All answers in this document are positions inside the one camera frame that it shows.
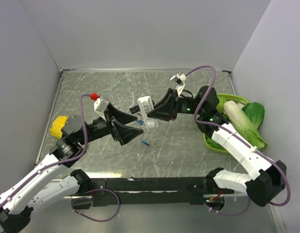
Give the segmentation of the blue battery lone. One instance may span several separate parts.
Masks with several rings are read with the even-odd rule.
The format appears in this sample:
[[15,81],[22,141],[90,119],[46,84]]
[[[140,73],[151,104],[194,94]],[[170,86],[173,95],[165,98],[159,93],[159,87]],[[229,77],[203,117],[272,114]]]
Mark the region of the blue battery lone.
[[150,144],[149,144],[147,141],[145,141],[145,140],[142,140],[141,142],[142,142],[143,144],[147,145],[147,146],[150,145]]

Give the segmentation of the green cabbage toy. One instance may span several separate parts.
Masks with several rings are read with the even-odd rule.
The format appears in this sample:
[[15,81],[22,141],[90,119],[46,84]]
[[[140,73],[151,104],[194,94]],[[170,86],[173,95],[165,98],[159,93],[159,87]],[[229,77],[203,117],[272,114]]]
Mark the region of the green cabbage toy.
[[224,112],[224,104],[228,101],[225,97],[218,97],[219,103],[216,106],[216,109],[219,113]]

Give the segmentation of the black mounting base plate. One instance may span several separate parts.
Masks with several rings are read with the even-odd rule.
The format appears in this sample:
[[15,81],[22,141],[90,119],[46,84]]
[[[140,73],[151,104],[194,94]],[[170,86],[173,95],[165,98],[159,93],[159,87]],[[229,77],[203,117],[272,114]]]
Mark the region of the black mounting base plate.
[[233,194],[221,189],[206,177],[160,177],[160,178],[93,178],[87,189],[73,197],[93,197],[94,207],[116,205],[113,191],[120,204],[189,203],[203,205],[204,198],[218,194]]

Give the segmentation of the large bok choy toy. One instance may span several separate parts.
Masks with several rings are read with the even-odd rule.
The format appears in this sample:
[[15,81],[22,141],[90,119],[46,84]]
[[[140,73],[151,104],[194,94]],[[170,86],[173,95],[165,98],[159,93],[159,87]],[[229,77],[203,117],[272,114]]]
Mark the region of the large bok choy toy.
[[258,150],[264,150],[268,144],[263,140],[262,136],[255,128],[254,124],[249,120],[246,114],[233,101],[227,101],[224,104],[224,113],[228,116],[235,130],[252,146],[256,146]]

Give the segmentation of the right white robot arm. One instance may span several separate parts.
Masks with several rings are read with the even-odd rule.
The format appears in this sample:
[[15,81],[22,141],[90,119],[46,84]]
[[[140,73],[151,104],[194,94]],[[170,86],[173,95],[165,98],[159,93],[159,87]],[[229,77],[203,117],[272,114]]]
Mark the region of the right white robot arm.
[[177,90],[170,88],[147,116],[170,121],[175,120],[179,113],[193,114],[201,132],[226,149],[246,170],[245,174],[241,174],[216,168],[207,175],[207,189],[211,193],[218,193],[221,189],[246,193],[251,201],[264,207],[288,189],[286,165],[280,160],[274,162],[263,156],[240,136],[217,111],[218,104],[213,87],[201,87],[195,98],[179,95]]

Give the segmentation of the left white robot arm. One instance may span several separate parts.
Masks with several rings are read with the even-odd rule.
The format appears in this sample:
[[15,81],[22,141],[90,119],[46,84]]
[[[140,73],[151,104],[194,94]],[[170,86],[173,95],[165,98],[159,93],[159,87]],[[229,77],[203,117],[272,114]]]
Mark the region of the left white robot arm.
[[83,115],[69,117],[62,137],[44,159],[20,182],[0,194],[0,225],[5,233],[18,233],[30,222],[33,214],[65,196],[85,195],[91,186],[90,177],[81,169],[71,172],[58,183],[50,184],[57,175],[74,165],[86,153],[89,142],[111,135],[122,146],[143,133],[130,127],[137,117],[108,104],[104,117],[87,124]]

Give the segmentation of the green plastic basket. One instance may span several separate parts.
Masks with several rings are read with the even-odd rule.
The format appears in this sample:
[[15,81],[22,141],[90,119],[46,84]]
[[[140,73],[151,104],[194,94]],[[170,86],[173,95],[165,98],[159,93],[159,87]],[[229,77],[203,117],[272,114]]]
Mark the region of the green plastic basket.
[[[249,101],[243,97],[240,97],[240,96],[237,96],[237,95],[231,95],[231,94],[223,94],[223,93],[218,93],[217,94],[218,97],[224,97],[226,98],[227,100],[232,100],[236,103],[242,103],[243,105],[247,105],[249,103]],[[207,139],[208,137],[203,134],[203,140],[204,140],[204,144],[206,145],[206,147],[211,150],[211,151],[214,151],[214,152],[217,152],[217,153],[222,153],[222,154],[229,154],[229,152],[227,150],[222,150],[222,149],[217,149],[217,148],[214,148],[211,144],[209,144],[207,142]]]

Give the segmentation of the white remote control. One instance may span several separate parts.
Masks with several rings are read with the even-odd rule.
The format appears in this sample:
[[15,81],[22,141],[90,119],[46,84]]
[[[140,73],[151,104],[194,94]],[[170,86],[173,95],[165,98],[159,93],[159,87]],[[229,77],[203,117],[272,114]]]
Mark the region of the white remote control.
[[145,123],[145,126],[148,130],[156,129],[159,127],[158,121],[154,118],[150,118],[147,116],[149,112],[154,110],[153,102],[150,96],[144,96],[138,98],[138,106],[140,108],[140,112]]

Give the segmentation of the yellow cabbage toy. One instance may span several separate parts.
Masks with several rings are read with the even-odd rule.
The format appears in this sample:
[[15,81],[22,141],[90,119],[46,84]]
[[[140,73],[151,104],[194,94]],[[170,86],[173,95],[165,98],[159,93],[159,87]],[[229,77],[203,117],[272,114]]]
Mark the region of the yellow cabbage toy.
[[65,126],[66,121],[69,117],[68,116],[58,116],[54,122],[52,123],[52,126],[50,128],[50,133],[55,138],[60,139],[63,135],[62,128]]

